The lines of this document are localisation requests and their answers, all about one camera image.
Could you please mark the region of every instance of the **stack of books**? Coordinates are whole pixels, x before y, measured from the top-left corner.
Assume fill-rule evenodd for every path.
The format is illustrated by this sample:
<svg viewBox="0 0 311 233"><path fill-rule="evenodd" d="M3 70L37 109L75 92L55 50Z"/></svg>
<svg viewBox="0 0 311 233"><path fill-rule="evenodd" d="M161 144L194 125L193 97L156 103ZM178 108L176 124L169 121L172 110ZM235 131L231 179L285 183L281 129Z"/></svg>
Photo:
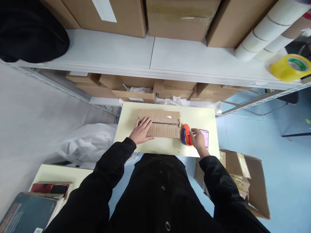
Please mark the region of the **stack of books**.
<svg viewBox="0 0 311 233"><path fill-rule="evenodd" d="M39 182L19 193L0 223L0 232L42 233L65 205L72 183Z"/></svg>

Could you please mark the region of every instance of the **black bag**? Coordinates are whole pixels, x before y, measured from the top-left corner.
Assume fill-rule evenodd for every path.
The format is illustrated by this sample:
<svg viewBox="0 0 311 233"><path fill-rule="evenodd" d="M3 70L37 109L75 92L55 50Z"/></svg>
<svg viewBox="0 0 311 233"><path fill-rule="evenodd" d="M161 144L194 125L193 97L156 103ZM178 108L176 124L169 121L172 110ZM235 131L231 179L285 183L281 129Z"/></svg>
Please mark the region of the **black bag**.
<svg viewBox="0 0 311 233"><path fill-rule="evenodd" d="M39 0L0 1L0 58L30 63L51 61L66 53L69 37Z"/></svg>

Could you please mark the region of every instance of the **desk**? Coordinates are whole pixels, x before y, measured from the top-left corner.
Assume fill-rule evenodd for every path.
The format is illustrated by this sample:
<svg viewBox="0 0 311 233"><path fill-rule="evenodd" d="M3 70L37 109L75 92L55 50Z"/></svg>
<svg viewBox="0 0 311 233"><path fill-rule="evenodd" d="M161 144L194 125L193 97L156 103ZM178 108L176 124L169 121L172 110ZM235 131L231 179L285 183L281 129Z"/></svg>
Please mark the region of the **desk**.
<svg viewBox="0 0 311 233"><path fill-rule="evenodd" d="M158 109L180 112L180 121L182 125L188 124L190 128L198 128L209 132L209 152L219 159L215 112L214 109L208 108L125 102L123 104L114 140L115 142L123 141L131 134L138 118L139 109ZM169 138L155 138L154 140L139 144L135 152L199 157L194 147L183 145L180 139Z"/></svg>
<svg viewBox="0 0 311 233"><path fill-rule="evenodd" d="M83 168L72 168L59 165L42 164L33 180L31 187L37 182L72 182L72 190L79 188L81 182L93 170Z"/></svg>

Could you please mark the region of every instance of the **white shelf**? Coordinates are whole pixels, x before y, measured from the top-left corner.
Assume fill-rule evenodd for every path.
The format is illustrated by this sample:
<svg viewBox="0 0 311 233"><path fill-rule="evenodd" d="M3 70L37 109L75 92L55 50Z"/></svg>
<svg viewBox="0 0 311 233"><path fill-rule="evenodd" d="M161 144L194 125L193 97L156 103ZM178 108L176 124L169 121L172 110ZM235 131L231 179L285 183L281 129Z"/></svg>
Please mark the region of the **white shelf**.
<svg viewBox="0 0 311 233"><path fill-rule="evenodd" d="M279 90L301 85L299 81L276 79L268 71L268 64L239 61L233 49L208 48L205 42L85 29L67 32L71 44L65 55L41 64L18 61L12 65L236 86L262 81L266 83L262 88Z"/></svg>

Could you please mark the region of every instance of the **pink phone case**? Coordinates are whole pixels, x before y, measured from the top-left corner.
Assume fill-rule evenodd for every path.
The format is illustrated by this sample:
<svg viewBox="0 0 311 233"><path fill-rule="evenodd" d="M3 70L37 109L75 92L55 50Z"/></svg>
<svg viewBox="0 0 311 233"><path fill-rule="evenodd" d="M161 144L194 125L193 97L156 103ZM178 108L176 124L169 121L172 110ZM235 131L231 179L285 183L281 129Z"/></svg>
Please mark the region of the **pink phone case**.
<svg viewBox="0 0 311 233"><path fill-rule="evenodd" d="M208 150L208 131L206 131L206 130L201 130L200 129L200 131L201 131L201 133L204 135L204 137L205 137L205 148Z"/></svg>

